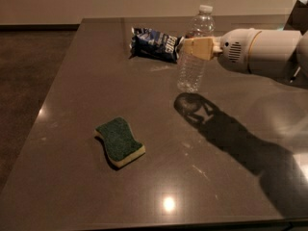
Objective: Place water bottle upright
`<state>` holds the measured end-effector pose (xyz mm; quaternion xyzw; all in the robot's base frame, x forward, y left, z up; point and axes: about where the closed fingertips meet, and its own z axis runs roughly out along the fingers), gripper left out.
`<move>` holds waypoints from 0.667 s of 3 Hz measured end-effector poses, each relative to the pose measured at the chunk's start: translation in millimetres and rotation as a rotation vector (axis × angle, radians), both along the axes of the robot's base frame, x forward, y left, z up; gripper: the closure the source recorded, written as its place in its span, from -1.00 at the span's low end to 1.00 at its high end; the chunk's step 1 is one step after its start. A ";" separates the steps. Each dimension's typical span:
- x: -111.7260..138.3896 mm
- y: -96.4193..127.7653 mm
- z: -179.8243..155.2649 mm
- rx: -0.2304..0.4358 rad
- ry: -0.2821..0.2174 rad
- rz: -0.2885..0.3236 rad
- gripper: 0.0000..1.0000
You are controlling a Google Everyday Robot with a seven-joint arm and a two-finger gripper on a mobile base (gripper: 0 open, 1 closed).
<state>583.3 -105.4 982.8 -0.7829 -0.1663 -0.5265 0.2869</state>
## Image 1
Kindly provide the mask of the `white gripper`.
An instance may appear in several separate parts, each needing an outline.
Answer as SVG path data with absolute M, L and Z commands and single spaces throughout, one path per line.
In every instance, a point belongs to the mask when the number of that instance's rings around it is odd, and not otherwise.
M 182 49 L 185 53 L 204 61 L 218 55 L 218 63 L 226 70 L 250 74 L 249 55 L 252 45 L 261 34 L 256 29 L 236 29 L 223 36 L 185 38 Z

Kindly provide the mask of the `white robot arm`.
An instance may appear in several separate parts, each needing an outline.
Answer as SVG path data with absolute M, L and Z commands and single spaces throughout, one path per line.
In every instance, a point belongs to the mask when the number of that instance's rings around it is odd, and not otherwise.
M 226 70 L 308 88 L 308 34 L 291 30 L 236 29 L 221 37 L 187 38 L 182 49 Z

